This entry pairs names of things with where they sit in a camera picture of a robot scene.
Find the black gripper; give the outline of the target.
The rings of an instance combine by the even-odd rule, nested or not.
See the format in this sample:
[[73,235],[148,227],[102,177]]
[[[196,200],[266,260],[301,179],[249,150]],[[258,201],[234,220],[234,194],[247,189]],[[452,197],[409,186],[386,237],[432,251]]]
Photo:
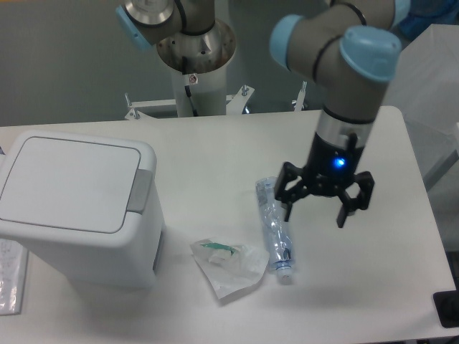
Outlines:
[[[289,222],[293,204],[308,195],[305,187],[314,196],[338,196],[342,203],[336,218],[338,228],[343,228],[347,218],[356,210],[369,208],[374,178],[369,171],[354,175],[364,147],[357,146],[356,133],[345,135],[344,143],[343,148],[332,145],[316,133],[303,168],[290,162],[283,163],[274,195],[285,211],[285,222]],[[359,186],[359,192],[355,197],[350,197],[346,188],[353,183]]]

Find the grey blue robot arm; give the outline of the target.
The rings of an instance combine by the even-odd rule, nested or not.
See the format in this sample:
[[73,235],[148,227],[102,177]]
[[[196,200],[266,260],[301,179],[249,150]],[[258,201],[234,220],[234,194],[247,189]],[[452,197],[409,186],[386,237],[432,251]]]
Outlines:
[[[326,90],[306,164],[284,163],[275,185],[287,211],[310,195],[338,197],[336,222],[343,226],[369,207],[374,179],[357,166],[401,52],[391,28],[409,10],[408,1],[332,1],[311,19],[291,14],[275,25],[272,58]],[[155,47],[171,69],[178,115],[227,112],[226,84],[218,76],[236,42],[213,1],[124,1],[115,13],[132,43]]]

